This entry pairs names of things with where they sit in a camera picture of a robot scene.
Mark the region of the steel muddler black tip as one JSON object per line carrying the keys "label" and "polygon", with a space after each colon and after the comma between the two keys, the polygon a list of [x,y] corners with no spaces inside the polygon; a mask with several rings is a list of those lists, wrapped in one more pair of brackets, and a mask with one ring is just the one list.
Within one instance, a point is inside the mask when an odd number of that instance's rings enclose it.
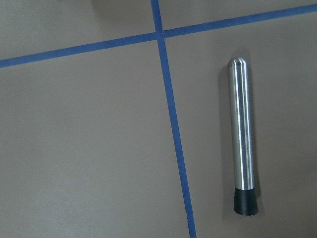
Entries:
{"label": "steel muddler black tip", "polygon": [[258,213],[255,192],[248,65],[243,58],[228,63],[228,86],[234,165],[234,211],[242,216]]}

